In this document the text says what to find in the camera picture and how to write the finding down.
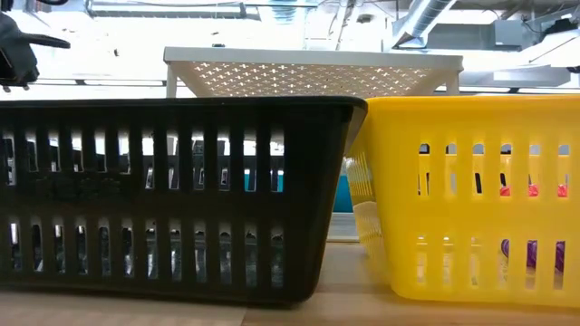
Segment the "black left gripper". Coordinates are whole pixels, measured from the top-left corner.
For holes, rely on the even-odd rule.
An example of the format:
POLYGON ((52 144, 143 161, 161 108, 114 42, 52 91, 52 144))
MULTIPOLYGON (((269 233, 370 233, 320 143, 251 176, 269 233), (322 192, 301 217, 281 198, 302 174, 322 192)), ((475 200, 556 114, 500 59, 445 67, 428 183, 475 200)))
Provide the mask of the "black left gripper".
POLYGON ((31 44, 71 48, 71 44, 63 39, 24 33, 13 18, 0 13, 0 87, 4 91, 11 87, 27 89, 29 83, 37 81, 39 71, 31 44))

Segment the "black slotted plastic basket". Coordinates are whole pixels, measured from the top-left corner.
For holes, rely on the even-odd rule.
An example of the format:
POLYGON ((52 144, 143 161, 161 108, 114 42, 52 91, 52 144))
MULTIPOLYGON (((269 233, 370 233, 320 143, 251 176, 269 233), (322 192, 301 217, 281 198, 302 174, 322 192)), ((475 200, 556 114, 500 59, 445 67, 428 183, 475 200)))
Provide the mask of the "black slotted plastic basket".
POLYGON ((292 304, 352 97, 0 102, 0 286, 292 304))

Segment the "blue plastic bin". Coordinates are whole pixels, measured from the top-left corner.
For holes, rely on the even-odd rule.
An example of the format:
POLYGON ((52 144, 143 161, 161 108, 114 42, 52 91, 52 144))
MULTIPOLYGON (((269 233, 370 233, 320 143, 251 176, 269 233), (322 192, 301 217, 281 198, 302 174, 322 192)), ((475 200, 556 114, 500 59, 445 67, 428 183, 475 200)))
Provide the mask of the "blue plastic bin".
MULTIPOLYGON (((245 170, 244 175, 244 187, 245 191, 255 190, 256 178, 254 174, 249 170, 245 170)), ((337 184, 337 190, 335 194, 335 199, 333 203, 334 213, 352 213, 353 203, 351 200, 350 188, 345 174, 341 174, 337 184)))

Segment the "yellow slotted plastic basket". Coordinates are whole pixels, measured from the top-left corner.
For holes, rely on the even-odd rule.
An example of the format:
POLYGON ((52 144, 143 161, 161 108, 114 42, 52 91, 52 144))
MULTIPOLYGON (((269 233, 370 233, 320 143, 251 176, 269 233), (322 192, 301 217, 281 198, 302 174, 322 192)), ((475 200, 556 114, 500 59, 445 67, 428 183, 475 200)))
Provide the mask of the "yellow slotted plastic basket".
POLYGON ((374 98, 345 165, 360 241, 401 297, 580 308, 580 95, 374 98))

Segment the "red-orange rubber band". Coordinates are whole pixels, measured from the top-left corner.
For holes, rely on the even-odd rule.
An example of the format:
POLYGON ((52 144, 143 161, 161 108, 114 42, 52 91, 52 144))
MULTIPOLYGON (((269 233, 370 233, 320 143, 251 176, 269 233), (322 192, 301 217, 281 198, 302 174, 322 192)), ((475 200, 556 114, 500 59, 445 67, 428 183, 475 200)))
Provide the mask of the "red-orange rubber band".
MULTIPOLYGON (((511 187, 504 186, 501 187, 499 190, 499 195, 501 197, 510 197, 511 196, 511 187)), ((531 184, 528 186, 528 195, 530 197, 537 197, 539 195, 539 187, 536 184, 531 184)), ((557 187, 557 196, 558 197, 567 197, 568 196, 568 188, 567 185, 559 185, 557 187)))

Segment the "purple rubber band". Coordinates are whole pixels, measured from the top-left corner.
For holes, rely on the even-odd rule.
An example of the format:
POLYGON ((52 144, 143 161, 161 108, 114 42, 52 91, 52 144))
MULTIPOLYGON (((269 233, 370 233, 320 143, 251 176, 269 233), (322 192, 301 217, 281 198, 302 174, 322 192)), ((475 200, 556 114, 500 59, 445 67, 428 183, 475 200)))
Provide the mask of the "purple rubber band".
MULTIPOLYGON (((503 239, 500 245, 501 252, 505 257, 509 257, 509 240, 503 239)), ((555 268, 562 273, 565 267, 565 250, 566 242, 558 241, 556 243, 555 268)), ((527 267, 535 268, 537 266, 537 240, 527 242, 527 267)))

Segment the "white perforated metal riser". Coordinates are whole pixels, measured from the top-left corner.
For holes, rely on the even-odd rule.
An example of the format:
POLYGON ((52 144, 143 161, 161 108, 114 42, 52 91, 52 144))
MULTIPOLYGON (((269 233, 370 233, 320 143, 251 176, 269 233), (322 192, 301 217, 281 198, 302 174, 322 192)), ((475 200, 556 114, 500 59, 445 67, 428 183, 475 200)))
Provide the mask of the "white perforated metal riser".
POLYGON ((178 84, 197 97, 427 96, 459 92, 457 55, 168 47, 166 95, 178 84))

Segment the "grey ceiling air unit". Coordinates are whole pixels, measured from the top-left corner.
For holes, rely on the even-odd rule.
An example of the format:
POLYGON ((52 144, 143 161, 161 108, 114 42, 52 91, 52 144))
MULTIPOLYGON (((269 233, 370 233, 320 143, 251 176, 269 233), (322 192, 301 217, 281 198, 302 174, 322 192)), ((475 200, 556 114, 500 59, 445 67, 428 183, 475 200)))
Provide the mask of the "grey ceiling air unit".
POLYGON ((430 50, 520 51, 525 29, 516 20, 489 24, 437 24, 428 34, 430 50))

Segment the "black metal table frame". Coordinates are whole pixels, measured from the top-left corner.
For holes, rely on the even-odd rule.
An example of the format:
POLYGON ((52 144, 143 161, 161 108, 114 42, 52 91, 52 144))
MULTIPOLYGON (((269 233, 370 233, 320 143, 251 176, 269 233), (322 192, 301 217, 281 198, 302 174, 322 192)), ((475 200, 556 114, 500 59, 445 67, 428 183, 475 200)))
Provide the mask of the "black metal table frame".
MULTIPOLYGON (((71 80, 41 79, 34 85, 42 86, 96 86, 96 87, 166 87, 167 82, 139 80, 71 80)), ((460 94, 580 94, 580 88, 545 88, 545 87, 495 87, 495 86, 459 86, 460 94)))

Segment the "silver ventilation duct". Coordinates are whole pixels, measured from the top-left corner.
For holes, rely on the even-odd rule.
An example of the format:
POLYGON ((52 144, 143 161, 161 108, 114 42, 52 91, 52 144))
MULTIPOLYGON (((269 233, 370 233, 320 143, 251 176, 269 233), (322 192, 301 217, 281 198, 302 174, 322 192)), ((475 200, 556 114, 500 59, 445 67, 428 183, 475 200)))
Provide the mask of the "silver ventilation duct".
POLYGON ((391 48, 424 49, 440 16, 457 0, 413 0, 408 13, 392 24, 391 48))

